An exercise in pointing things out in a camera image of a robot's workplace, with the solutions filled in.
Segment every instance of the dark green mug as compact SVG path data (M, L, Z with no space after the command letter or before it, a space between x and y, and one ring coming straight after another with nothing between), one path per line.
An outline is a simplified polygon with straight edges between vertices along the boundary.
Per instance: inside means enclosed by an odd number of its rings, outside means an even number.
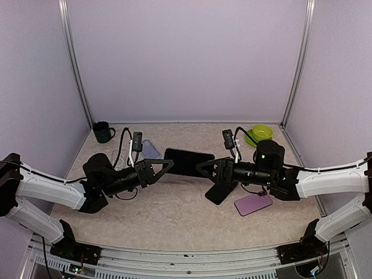
M116 134L116 130L114 128L110 128L109 123L106 121L100 121L93 125L93 132L95 138L100 144L105 144L109 142Z

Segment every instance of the bowl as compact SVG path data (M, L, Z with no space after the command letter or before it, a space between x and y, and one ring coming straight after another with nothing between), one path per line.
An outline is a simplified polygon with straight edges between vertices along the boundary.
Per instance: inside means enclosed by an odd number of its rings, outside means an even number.
M257 140L257 142L263 140L270 140L274 134L272 129L264 124L254 125L252 132L253 137L255 138L255 140Z

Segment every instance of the table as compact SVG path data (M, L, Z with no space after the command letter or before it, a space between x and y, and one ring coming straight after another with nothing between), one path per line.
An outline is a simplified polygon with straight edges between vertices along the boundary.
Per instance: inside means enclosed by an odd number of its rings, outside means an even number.
M229 156L223 144L222 130L235 130L238 124L131 124L130 130L142 131L143 140L150 139L160 152L168 147L213 153L216 158ZM240 124L247 130L252 127ZM124 125L113 125L116 136L107 144L99 144L91 132L68 175L69 179L84 175L82 165L95 153L103 152L110 160L116 157ZM272 125L273 140L285 147L285 163L296 164L281 130ZM252 161L255 149L241 140L243 161ZM122 155L128 154L128 138ZM312 220L319 218L314 198L283 202L271 197L273 205L241 217L234 201L248 195L240 187L216 206L204 197L213 183L204 178L166 174L156 184L139 188L132 201L108 199L109 205L96 214L73 211L55 205L51 216L68 222L77 241L119 248L157 251L223 251L279 245L297 241ZM252 185L253 191L260 190ZM120 196L128 198L133 193Z

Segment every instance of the light blue smartphone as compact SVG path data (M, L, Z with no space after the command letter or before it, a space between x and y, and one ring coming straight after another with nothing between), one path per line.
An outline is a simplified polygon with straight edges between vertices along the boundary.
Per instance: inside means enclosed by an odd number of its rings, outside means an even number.
M143 146L141 154L144 159L159 159L162 157L162 154L148 139L142 141L142 144Z

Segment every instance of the vertical metal post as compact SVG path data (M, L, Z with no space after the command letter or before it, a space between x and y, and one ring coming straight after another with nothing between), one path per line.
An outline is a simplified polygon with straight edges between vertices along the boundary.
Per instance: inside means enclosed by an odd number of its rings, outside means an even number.
M81 75L80 75L80 71L79 71L78 64L77 64L72 31L71 31L71 26L70 26L69 10L67 8L67 0L58 0L58 2L59 2L60 18L62 20L63 30L65 31L67 49L69 51L70 62L71 62L71 66L73 69L73 74L74 74L79 98L81 101L81 105L83 106L83 111L84 111L87 123L89 125L89 128L92 128L94 124L94 120L93 120L93 116L91 113L91 109L89 107L87 96L84 91L83 82L81 80Z
M286 128L289 117L291 116L293 105L295 103L295 98L298 92L298 87L301 79L301 74L303 70L303 66L305 64L307 46L309 44L310 38L310 31L312 27L313 15L314 15L314 7L315 7L315 0L307 0L307 9L306 9L306 16L305 16L305 25L303 27L301 45L300 45L300 53L298 55L295 76L292 82L291 93L289 95L287 107L285 108L285 112L283 115L283 119L281 122L282 127Z

